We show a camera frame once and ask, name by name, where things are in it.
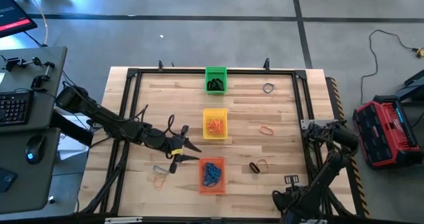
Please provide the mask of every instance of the gray floor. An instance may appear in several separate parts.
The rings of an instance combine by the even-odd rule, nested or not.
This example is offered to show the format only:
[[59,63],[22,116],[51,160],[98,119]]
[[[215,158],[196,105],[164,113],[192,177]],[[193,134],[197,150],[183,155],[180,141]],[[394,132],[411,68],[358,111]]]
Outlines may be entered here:
[[[39,12],[29,0],[17,0],[28,13]],[[46,14],[90,15],[226,15],[293,17],[293,0],[37,0]],[[304,17],[423,18],[424,0],[300,0]],[[44,39],[44,25],[29,31]],[[49,46],[67,46],[65,71],[90,95],[101,101],[109,67],[165,66],[260,67],[269,57],[273,68],[304,68],[296,22],[260,21],[128,21],[48,20]],[[407,46],[424,46],[424,23],[305,23],[314,68],[338,81],[344,111],[350,117],[360,106],[360,77],[374,71],[368,35],[375,29],[398,34]],[[422,69],[424,60],[384,34],[373,36],[379,72],[364,80],[364,100],[391,94]],[[24,34],[0,39],[0,50],[29,48]],[[412,123],[420,110],[408,110]],[[415,128],[424,140],[424,124]],[[0,219],[63,215],[74,210],[86,155],[55,167],[51,194],[58,203],[41,211],[0,215]],[[422,223],[424,219],[422,166],[373,171],[357,161],[371,216]],[[58,186],[68,192],[58,192]]]

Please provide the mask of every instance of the orange object in yellow bin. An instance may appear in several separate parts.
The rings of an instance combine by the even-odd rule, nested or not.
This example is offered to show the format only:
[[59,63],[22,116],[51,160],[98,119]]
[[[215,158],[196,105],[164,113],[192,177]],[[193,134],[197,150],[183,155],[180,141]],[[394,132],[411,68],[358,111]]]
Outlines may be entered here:
[[203,138],[226,139],[227,137],[227,109],[204,109]]

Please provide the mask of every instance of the monitor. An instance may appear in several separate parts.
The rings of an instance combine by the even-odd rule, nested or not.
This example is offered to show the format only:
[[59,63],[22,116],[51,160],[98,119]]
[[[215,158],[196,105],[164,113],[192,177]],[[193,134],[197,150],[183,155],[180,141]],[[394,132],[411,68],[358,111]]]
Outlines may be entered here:
[[15,0],[0,0],[0,38],[36,27]]

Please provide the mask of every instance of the wooden tabletop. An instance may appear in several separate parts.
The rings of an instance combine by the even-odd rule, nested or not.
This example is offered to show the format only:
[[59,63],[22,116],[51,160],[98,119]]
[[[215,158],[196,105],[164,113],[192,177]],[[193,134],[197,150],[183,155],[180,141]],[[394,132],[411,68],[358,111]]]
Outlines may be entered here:
[[[119,112],[128,67],[112,67],[102,105]],[[323,70],[306,70],[313,111],[316,119],[333,119]],[[274,91],[266,94],[262,86],[274,84]],[[126,117],[129,116],[132,83]],[[166,178],[161,189],[153,185],[154,165],[169,168],[163,152],[131,144],[121,197],[119,215],[181,216],[181,217],[279,217],[271,193],[283,192],[284,176],[298,174],[300,184],[307,184],[307,175],[293,85],[285,75],[228,75],[228,91],[224,96],[207,95],[202,74],[143,74],[137,112],[149,104],[144,121],[165,129],[168,117],[175,115],[172,130],[180,131],[189,125],[191,142],[202,153],[185,149],[185,154],[203,157],[224,157],[226,166],[226,194],[206,196],[198,192],[199,167],[197,161],[178,166],[175,174]],[[304,114],[307,114],[301,92]],[[203,139],[203,109],[228,110],[226,140]],[[274,131],[274,136],[259,132],[261,126]],[[98,131],[93,142],[105,138]],[[112,140],[90,150],[79,191],[81,208],[96,195],[105,181]],[[253,174],[248,164],[265,159],[270,165],[266,174]],[[108,210],[113,202],[115,186],[109,196]],[[336,196],[355,213],[352,194],[345,170],[331,184]]]

